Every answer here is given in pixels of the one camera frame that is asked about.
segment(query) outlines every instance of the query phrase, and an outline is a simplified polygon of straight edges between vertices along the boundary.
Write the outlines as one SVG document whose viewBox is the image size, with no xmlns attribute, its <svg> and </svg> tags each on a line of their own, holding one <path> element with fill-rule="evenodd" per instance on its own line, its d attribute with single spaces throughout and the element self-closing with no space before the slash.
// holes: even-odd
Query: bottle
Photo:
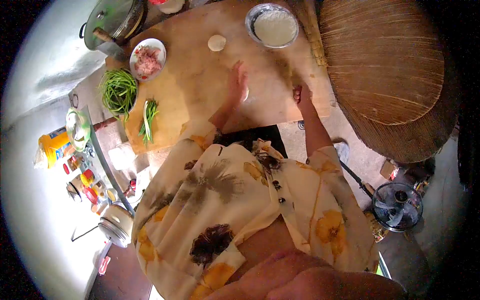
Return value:
<svg viewBox="0 0 480 300">
<path fill-rule="evenodd" d="M 176 13 L 181 10 L 185 4 L 185 0 L 149 0 L 161 12 L 169 14 Z"/>
</svg>

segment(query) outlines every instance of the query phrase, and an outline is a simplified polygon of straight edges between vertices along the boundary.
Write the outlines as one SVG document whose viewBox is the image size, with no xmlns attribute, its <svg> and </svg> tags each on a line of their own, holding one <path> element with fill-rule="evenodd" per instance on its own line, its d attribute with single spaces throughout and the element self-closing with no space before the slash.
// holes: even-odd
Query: fan guard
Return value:
<svg viewBox="0 0 480 300">
<path fill-rule="evenodd" d="M 382 184 L 373 194 L 372 204 L 375 219 L 395 232 L 413 228 L 423 213 L 420 194 L 401 182 Z"/>
</svg>

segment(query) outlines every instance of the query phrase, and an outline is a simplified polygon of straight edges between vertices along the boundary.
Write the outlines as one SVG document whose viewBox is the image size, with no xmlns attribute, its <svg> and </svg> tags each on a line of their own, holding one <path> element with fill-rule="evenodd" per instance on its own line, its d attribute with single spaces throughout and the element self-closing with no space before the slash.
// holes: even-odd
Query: black button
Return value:
<svg viewBox="0 0 480 300">
<path fill-rule="evenodd" d="M 272 181 L 272 184 L 273 184 L 273 186 L 275 187 L 275 189 L 276 189 L 277 191 L 282 188 L 282 187 L 280 186 L 280 183 L 279 183 L 277 180 Z"/>
</svg>

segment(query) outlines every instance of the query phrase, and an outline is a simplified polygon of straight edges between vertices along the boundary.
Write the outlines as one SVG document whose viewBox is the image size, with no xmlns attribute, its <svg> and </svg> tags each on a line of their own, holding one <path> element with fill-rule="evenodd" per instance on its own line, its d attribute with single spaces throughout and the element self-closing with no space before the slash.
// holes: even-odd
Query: wooden table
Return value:
<svg viewBox="0 0 480 300">
<path fill-rule="evenodd" d="M 276 0 L 288 7 L 283 0 Z M 126 122 L 125 131 L 135 153 L 175 144 L 181 125 L 194 118 L 209 118 L 226 97 L 227 75 L 237 60 L 245 61 L 249 71 L 249 98 L 230 118 L 224 131 L 234 132 L 301 120 L 292 101 L 291 89 L 301 78 L 311 87 L 313 103 L 320 117 L 329 115 L 335 96 L 326 68 L 318 67 L 304 31 L 283 49 L 269 49 L 255 43 L 245 29 L 244 19 L 256 1 L 224 0 L 175 15 L 134 37 L 126 46 L 146 38 L 157 38 L 167 48 L 167 63 L 155 79 L 140 83 L 137 102 Z M 207 41 L 223 35 L 227 45 L 211 52 Z M 106 59 L 109 69 L 122 64 Z M 158 103 L 159 113 L 152 122 L 154 144 L 143 145 L 138 131 L 143 106 L 148 98 Z"/>
</svg>

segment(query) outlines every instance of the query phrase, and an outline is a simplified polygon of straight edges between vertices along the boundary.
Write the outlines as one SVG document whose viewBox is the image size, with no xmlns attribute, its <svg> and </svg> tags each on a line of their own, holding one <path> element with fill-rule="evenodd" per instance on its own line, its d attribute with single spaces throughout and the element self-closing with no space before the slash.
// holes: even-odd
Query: flour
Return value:
<svg viewBox="0 0 480 300">
<path fill-rule="evenodd" d="M 255 35 L 269 46 L 281 46 L 293 39 L 297 24 L 291 15 L 281 11 L 267 11 L 253 24 Z"/>
</svg>

